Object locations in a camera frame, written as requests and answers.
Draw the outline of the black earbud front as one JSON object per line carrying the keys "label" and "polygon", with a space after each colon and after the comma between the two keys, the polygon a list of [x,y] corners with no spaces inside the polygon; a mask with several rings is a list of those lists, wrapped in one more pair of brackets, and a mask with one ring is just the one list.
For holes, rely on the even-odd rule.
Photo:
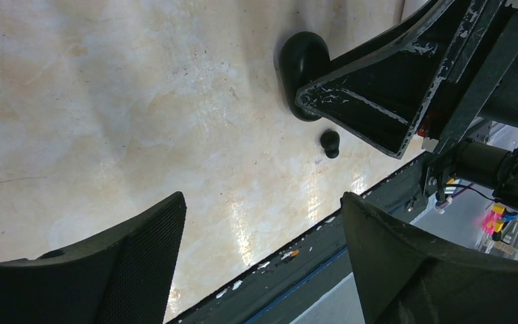
{"label": "black earbud front", "polygon": [[334,130],[326,130],[320,137],[320,144],[329,159],[339,156],[340,135]]}

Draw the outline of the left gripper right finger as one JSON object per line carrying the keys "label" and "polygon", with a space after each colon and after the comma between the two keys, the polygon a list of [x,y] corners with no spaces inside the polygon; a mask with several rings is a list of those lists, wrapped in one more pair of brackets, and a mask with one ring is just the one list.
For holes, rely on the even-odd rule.
{"label": "left gripper right finger", "polygon": [[518,261],[398,220],[347,192],[341,213],[367,323],[518,323]]}

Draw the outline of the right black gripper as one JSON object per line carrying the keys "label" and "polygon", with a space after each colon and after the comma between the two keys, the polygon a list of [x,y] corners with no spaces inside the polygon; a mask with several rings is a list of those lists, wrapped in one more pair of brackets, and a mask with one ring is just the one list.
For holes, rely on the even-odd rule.
{"label": "right black gripper", "polygon": [[[444,51],[421,37],[453,5],[427,1],[331,60],[327,73],[299,88],[297,106],[400,159],[425,112],[421,101]],[[518,128],[518,1],[484,1],[481,9],[468,9],[453,41],[459,38],[465,42],[449,72],[435,78],[418,132],[430,153],[455,146],[477,117]]]}

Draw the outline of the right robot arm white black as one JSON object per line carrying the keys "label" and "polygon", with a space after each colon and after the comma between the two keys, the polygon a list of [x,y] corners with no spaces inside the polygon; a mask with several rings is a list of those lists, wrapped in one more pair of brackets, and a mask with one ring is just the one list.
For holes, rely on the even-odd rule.
{"label": "right robot arm white black", "polygon": [[518,211],[518,148],[470,128],[477,118],[518,128],[518,1],[428,1],[336,59],[320,36],[299,32],[280,64],[299,119],[329,119],[396,159],[422,137],[426,161],[411,181],[422,196],[442,200],[461,178]]}

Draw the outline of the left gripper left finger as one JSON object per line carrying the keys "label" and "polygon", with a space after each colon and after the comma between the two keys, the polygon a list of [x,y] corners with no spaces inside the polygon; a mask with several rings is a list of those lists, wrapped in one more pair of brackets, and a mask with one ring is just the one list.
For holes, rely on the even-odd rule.
{"label": "left gripper left finger", "polygon": [[162,323],[185,225],[182,193],[37,259],[0,263],[0,323]]}

